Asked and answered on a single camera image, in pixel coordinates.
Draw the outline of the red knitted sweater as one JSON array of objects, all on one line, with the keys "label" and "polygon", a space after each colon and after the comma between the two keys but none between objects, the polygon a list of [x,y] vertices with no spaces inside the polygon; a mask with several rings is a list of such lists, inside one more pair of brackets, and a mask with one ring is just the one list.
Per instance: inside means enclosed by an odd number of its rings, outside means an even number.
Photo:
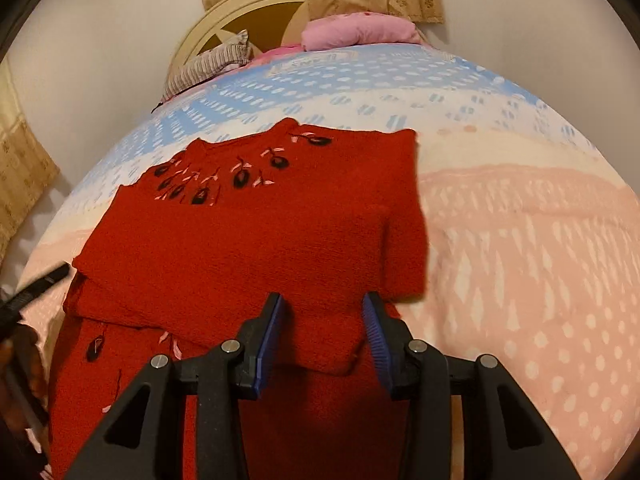
[{"label": "red knitted sweater", "polygon": [[267,387],[241,406],[255,479],[390,479],[406,409],[375,374],[362,300],[424,294],[418,137],[292,118],[192,141],[122,186],[74,260],[50,373],[62,478],[159,353],[193,358],[276,292],[286,303]]}]

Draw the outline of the beige curtain at left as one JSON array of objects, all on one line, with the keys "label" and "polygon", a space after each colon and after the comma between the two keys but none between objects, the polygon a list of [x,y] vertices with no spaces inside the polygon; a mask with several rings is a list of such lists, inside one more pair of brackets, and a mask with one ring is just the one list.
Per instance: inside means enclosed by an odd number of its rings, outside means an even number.
[{"label": "beige curtain at left", "polygon": [[60,170],[29,127],[6,58],[1,62],[0,106],[1,260],[4,260],[10,241]]}]

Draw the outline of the polka dot bed quilt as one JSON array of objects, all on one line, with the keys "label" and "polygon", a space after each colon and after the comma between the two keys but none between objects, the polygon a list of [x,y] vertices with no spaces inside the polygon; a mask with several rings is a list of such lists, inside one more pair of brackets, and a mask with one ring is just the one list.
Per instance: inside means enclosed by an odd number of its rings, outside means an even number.
[{"label": "polka dot bed quilt", "polygon": [[392,304],[441,352],[496,356],[584,479],[639,431],[639,201],[555,110],[463,58],[410,44],[299,53],[159,107],[88,173],[53,222],[73,261],[117,191],[192,141],[292,118],[418,137],[424,294]]}]

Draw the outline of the striped pillow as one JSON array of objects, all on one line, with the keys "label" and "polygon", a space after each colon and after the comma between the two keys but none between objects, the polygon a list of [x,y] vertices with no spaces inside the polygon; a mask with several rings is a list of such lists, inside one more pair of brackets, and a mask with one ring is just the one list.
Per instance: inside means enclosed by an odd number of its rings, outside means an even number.
[{"label": "striped pillow", "polygon": [[204,51],[183,66],[174,70],[168,77],[160,102],[170,101],[178,94],[198,84],[214,79],[235,68],[247,65],[252,59],[250,36],[246,29],[224,40],[213,49]]}]

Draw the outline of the pink bed sheet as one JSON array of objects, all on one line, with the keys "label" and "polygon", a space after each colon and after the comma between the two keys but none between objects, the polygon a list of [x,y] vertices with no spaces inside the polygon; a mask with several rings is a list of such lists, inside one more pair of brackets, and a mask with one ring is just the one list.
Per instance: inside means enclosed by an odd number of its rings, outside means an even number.
[{"label": "pink bed sheet", "polygon": [[300,44],[289,44],[288,46],[277,47],[256,55],[252,59],[252,62],[250,62],[250,66],[266,65],[273,61],[280,60],[280,58],[286,58],[287,56],[303,52],[303,50],[304,48]]}]

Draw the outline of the cream wooden headboard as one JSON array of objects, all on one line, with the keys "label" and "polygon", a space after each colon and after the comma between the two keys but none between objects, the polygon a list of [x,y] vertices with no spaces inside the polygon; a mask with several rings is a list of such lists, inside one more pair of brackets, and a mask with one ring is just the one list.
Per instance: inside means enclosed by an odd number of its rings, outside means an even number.
[{"label": "cream wooden headboard", "polygon": [[213,49],[243,29],[248,32],[256,55],[298,44],[308,22],[307,0],[221,0],[186,33],[167,73],[172,75],[194,56]]}]

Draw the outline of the pink folded blanket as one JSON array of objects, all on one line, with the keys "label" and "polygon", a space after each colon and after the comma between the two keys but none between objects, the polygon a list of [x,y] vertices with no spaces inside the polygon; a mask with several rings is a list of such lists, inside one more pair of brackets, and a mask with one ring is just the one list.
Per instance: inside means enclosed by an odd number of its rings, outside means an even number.
[{"label": "pink folded blanket", "polygon": [[300,43],[305,51],[323,51],[366,44],[423,44],[423,39],[416,25],[404,18],[358,12],[310,21]]}]

